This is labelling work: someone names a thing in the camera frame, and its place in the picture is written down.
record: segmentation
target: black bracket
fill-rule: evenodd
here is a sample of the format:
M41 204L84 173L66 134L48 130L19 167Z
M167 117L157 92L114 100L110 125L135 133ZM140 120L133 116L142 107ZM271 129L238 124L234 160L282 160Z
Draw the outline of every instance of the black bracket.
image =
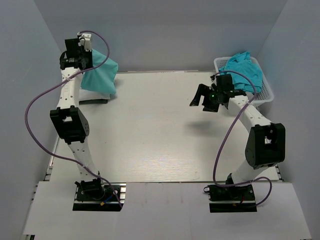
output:
M219 187L216 185L208 185L204 188L204 192L210 195L210 201L254 201L255 194L251 184L246 186Z
M83 201L84 199L87 201L105 200L105 189L102 187L102 183L99 178L93 179L92 181L76 181L75 184L78 186L78 201Z
M93 67L92 51L85 51L84 46L80 45L80 38L64 40L66 51L60 56L60 69L74 67L85 70Z
M204 84L199 84L195 96L190 103L190 106L199 106L201 96L204 96L202 103L202 105L204 106L203 111L217 113L219 109L219 103L215 102L214 100L215 91Z
M89 123L78 107L51 110L50 119L59 137L67 144L78 141L83 143L89 135Z
M254 169L273 167L285 160L286 129L281 123L256 125L250 129L245 158Z

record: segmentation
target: blue towel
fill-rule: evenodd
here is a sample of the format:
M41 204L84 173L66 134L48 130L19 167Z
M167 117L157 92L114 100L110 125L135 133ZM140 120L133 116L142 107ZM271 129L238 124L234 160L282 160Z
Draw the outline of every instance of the blue towel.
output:
M229 59L224 67L219 69L219 71L225 70L233 70L245 75L252 81L253 85L255 86L256 92L261 92L263 73L261 68L250 60L250 52L246 51L244 53L237 53L236 55L234 55ZM250 93L254 92L254 89L252 88L250 83L242 76L232 72L224 72L221 74L231 74L235 89L242 89Z
M94 67L105 59L105 55L92 49ZM97 93L115 94L116 87L114 81L117 72L118 64L109 58L102 66L84 73L81 88Z

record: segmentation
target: laundry basket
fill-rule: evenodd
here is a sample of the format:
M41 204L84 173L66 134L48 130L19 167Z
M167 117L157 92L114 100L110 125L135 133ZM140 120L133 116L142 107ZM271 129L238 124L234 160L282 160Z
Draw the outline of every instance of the laundry basket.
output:
M219 72L219 69L224 67L228 60L231 58L231 56L225 56L225 57L218 57L214 60L214 68L216 72ZM259 67L259 63L257 61L257 59L255 59L254 57L250 57L251 61L254 64L257 64ZM255 107L258 107L261 104L267 103L267 102L271 102L274 99L274 94L271 91L271 88L267 82L267 79L262 71L262 90L260 93L257 94L257 98L255 100L252 101L252 104Z

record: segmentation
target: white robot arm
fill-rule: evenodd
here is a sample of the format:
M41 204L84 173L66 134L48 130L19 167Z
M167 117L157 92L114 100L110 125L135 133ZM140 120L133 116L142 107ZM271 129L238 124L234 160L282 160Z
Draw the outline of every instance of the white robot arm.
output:
M77 38L66 39L65 45L67 50L60 57L62 81L93 66L91 34L79 33ZM83 74L78 74L62 86L59 102L56 109L50 111L50 118L59 137L68 144L74 158L92 173L99 175L88 146L89 123L79 109L82 79ZM78 165L78 168L82 181L95 179L82 166Z
M230 115L240 119L249 132L249 137L245 147L245 160L240 167L229 174L225 186L215 182L215 185L208 186L209 191L206 193L210 194L212 202L238 201L242 203L244 199L253 201L255 196L251 182L264 170L285 159L285 127L281 123L272 123L265 118L250 104L244 91L234 89L230 74L214 75L211 78L216 79L216 85L214 83L211 86L200 84L190 106L198 106L201 96L204 96L202 105L205 112L216 113L219 106L224 105ZM220 207L215 206L210 211L220 211ZM233 211L233 209L235 208L231 206L228 211Z

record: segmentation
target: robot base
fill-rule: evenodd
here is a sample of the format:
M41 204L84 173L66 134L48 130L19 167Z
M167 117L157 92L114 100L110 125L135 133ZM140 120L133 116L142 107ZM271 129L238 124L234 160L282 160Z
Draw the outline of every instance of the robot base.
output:
M117 192L117 196L120 201L125 200L126 185L112 185ZM121 208L118 204L116 197L113 194L112 189L108 185L102 186L104 188L104 194L99 198L93 198L89 194L86 194L81 188L77 187L75 193L75 200L73 203L73 211L91 211L91 212L120 212ZM111 197L107 202L101 204L105 200Z
M208 185L204 188L204 192L210 196L210 213L248 213L257 211L255 193L251 184L234 187Z

